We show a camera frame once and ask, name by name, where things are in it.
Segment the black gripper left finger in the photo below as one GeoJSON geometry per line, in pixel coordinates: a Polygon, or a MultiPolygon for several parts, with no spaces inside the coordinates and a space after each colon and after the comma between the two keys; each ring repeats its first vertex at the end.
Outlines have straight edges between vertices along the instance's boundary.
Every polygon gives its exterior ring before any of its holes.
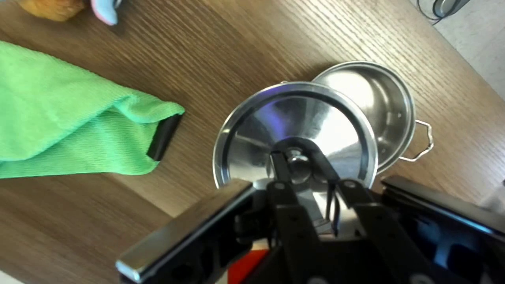
{"type": "Polygon", "coordinates": [[[311,262],[317,245],[312,223],[292,188],[286,157],[273,152],[270,158],[274,180],[267,187],[267,196],[289,278],[293,284],[319,284],[320,275],[315,264],[311,262]]]}

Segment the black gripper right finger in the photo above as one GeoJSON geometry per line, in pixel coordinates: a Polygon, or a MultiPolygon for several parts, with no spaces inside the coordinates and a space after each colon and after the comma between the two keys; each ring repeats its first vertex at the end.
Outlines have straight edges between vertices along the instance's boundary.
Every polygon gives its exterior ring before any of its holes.
{"type": "Polygon", "coordinates": [[[342,179],[308,139],[287,141],[289,171],[298,191],[325,199],[333,240],[317,240],[322,278],[331,284],[435,284],[437,273],[394,214],[357,180],[342,179]]]}

